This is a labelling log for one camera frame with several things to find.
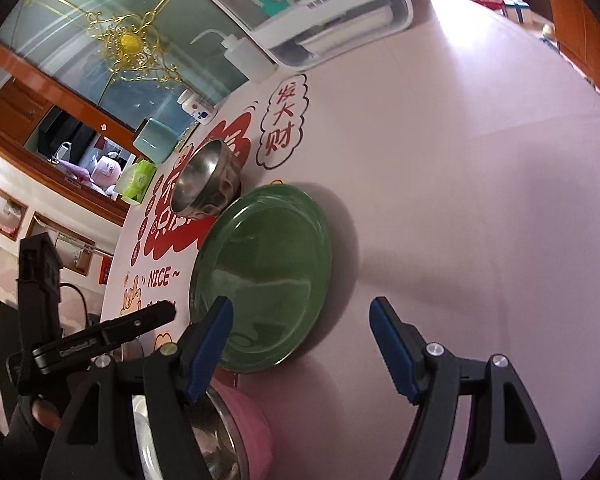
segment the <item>blue gripper pad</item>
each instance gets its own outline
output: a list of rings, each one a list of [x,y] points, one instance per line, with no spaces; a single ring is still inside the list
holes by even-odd
[[[369,308],[369,324],[384,364],[394,380],[395,389],[399,394],[406,396],[411,404],[415,404],[420,391],[413,373],[413,361],[398,331],[377,299],[371,302]]]
[[[195,400],[206,392],[214,370],[220,362],[220,354],[234,325],[234,304],[228,298],[218,298],[216,301],[222,301],[222,305],[216,313],[216,318],[211,322],[206,334],[203,336],[204,339],[200,343],[198,352],[191,361],[189,386],[187,386],[187,397],[190,400]]]

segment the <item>glass panel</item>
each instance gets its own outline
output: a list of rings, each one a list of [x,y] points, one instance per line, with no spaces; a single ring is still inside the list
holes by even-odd
[[[185,89],[216,104],[246,81],[229,34],[244,36],[210,0],[21,0],[0,42],[132,130],[154,117],[182,132]]]

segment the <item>transparent container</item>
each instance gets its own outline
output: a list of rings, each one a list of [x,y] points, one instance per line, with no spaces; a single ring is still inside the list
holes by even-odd
[[[411,0],[212,0],[278,64],[305,70],[409,27]]]

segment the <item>black cable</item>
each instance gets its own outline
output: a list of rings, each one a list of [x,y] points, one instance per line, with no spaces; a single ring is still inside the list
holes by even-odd
[[[69,288],[72,288],[78,294],[80,294],[80,297],[82,298],[82,308],[84,309],[84,328],[87,329],[90,326],[90,324],[89,324],[89,316],[87,315],[87,300],[84,299],[84,294],[73,283],[67,283],[67,282],[60,283],[60,288],[63,288],[64,286],[68,286]]]

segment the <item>person's finger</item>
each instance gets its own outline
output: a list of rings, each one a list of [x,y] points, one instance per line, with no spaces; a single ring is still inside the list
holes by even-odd
[[[58,409],[48,400],[34,400],[31,405],[31,415],[40,426],[54,433],[60,428],[61,419]]]

